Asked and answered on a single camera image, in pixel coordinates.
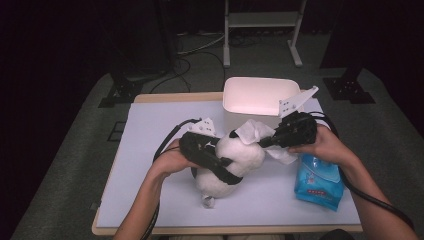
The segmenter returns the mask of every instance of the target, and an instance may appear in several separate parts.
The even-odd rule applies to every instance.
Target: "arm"
[[[310,153],[322,160],[335,163],[349,182],[362,192],[390,203],[361,160],[347,148],[327,127],[319,125],[314,144],[289,148],[289,152]],[[418,239],[403,220],[391,212],[352,194],[367,239]]]
[[[164,180],[172,173],[179,172],[187,167],[197,167],[180,153],[178,146],[179,141],[174,140],[167,151],[160,155],[152,164],[140,186],[133,205],[113,239],[141,239],[159,203]]]

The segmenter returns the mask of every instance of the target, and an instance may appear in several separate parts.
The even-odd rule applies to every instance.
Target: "forearm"
[[[341,166],[348,181],[362,192],[390,204],[362,162],[355,156]],[[418,239],[398,216],[356,194],[352,194],[367,239]]]
[[[159,203],[162,184],[166,176],[155,168],[148,171],[134,203],[119,226],[114,239],[141,239],[149,227]]]

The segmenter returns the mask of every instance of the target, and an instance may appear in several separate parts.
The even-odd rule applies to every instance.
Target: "plastic packaging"
[[[302,154],[300,158],[296,198],[337,211],[344,191],[338,166],[310,154]]]

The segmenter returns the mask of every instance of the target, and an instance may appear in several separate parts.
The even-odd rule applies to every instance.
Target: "white plush toy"
[[[297,154],[289,154],[286,149],[272,146],[263,149],[258,142],[274,134],[274,129],[267,125],[248,120],[235,133],[238,137],[227,134],[221,138],[215,147],[218,158],[228,158],[232,162],[226,169],[237,177],[244,177],[251,171],[262,166],[266,153],[281,163],[289,164],[297,159]],[[196,187],[202,193],[202,204],[205,208],[213,208],[215,198],[223,198],[231,194],[241,184],[228,185],[221,181],[208,169],[197,169]]]

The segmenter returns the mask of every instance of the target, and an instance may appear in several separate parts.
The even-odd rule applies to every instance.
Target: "black wire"
[[[312,116],[315,119],[319,119],[319,120],[326,122],[329,125],[331,131],[334,133],[334,135],[336,135],[336,137],[339,137],[339,132],[337,131],[336,125],[334,125],[333,121],[331,121],[331,119],[325,113],[322,113],[322,112],[309,112],[309,113],[310,114],[316,113],[316,114],[323,115],[323,117],[318,117],[318,116],[313,116],[313,115]]]
[[[188,64],[187,69],[186,69],[184,72],[182,72],[182,73],[179,73],[179,74],[177,74],[177,73],[176,73],[174,76],[169,77],[169,78],[166,78],[166,79],[164,79],[164,80],[160,81],[158,84],[156,84],[156,85],[155,85],[155,86],[154,86],[154,87],[150,90],[149,94],[153,93],[153,91],[154,91],[156,88],[158,88],[160,85],[162,85],[163,83],[165,83],[165,82],[167,82],[167,81],[170,81],[170,80],[173,80],[173,79],[175,79],[175,78],[177,78],[177,77],[180,77],[180,76],[182,76],[182,75],[186,74],[186,73],[190,70],[190,68],[191,68],[191,64],[190,64],[190,62],[189,62],[189,61],[187,61],[187,60],[185,60],[185,59],[178,59],[178,60],[185,61],[185,62]]]
[[[192,53],[186,54],[184,56],[190,56],[190,55],[194,55],[194,54],[207,54],[207,55],[211,55],[211,56],[215,57],[218,60],[218,62],[220,63],[220,66],[222,68],[222,73],[223,73],[223,81],[222,81],[222,85],[221,85],[220,91],[223,91],[224,90],[225,81],[226,81],[226,72],[225,72],[225,67],[224,67],[224,63],[222,62],[222,60],[217,55],[215,55],[213,53],[210,53],[210,52],[192,52]]]
[[[361,197],[362,199],[365,199],[371,203],[374,203],[375,205],[393,213],[394,215],[398,216],[400,219],[402,219],[406,224],[409,225],[409,227],[414,230],[414,223],[412,222],[412,220],[405,214],[403,213],[401,210],[397,209],[396,207],[383,202],[373,196],[370,196],[364,192],[362,192],[361,190],[359,190],[358,188],[356,188],[355,186],[353,186],[349,180],[346,178],[345,173],[343,172],[343,170],[339,167],[339,172],[340,172],[340,177],[342,178],[342,181],[344,182],[344,184],[346,185],[346,187],[352,191],[353,193],[355,193],[356,195],[358,195],[359,197]]]
[[[178,52],[178,55],[184,56],[184,55],[189,55],[190,53],[194,53],[194,52],[197,52],[197,51],[200,51],[200,50],[204,50],[204,49],[217,48],[218,46],[219,46],[219,47],[222,47],[222,45],[218,45],[218,43],[221,43],[221,44],[222,44],[222,40],[224,39],[224,36],[222,35],[222,33],[221,33],[220,35],[221,35],[221,37],[220,37],[220,38],[215,39],[214,41],[209,42],[209,43],[207,43],[207,44],[205,44],[205,45],[203,45],[203,46],[197,47],[197,48],[195,48],[195,49],[187,50],[187,51],[182,51],[182,49],[184,49],[184,48],[182,48],[182,49]],[[206,38],[212,38],[212,37],[205,36],[205,35],[202,35],[202,34],[195,34],[195,36],[201,36],[201,37],[206,37]]]
[[[152,233],[153,228],[155,227],[155,224],[156,224],[156,220],[158,219],[158,216],[159,216],[159,208],[160,208],[160,202],[156,206],[156,210],[153,213],[153,217],[152,217],[152,220],[150,220],[149,226],[147,227],[146,231],[144,232],[143,236],[140,239],[142,240],[150,239],[150,234]]]
[[[184,126],[187,123],[197,123],[197,122],[200,122],[200,121],[201,121],[201,119],[188,119],[188,120],[185,120],[184,122],[178,124],[177,126],[175,126],[174,129],[172,129],[172,131],[163,140],[163,142],[161,143],[159,148],[156,150],[156,153],[153,157],[153,162],[156,161],[156,159],[160,156],[161,152],[165,148],[166,144],[168,144],[168,142],[171,140],[171,138],[174,137],[174,135],[181,129],[182,126]]]
[[[185,61],[188,64],[189,69],[191,68],[191,64],[190,64],[189,61],[187,61],[186,59],[179,59],[179,60]],[[187,80],[184,78],[184,76],[182,74],[178,74],[177,71],[175,71],[175,69],[173,69],[173,71],[174,71],[175,75],[178,75],[178,77],[185,83],[185,85],[187,87],[187,91],[191,92],[191,84],[189,82],[187,82]]]

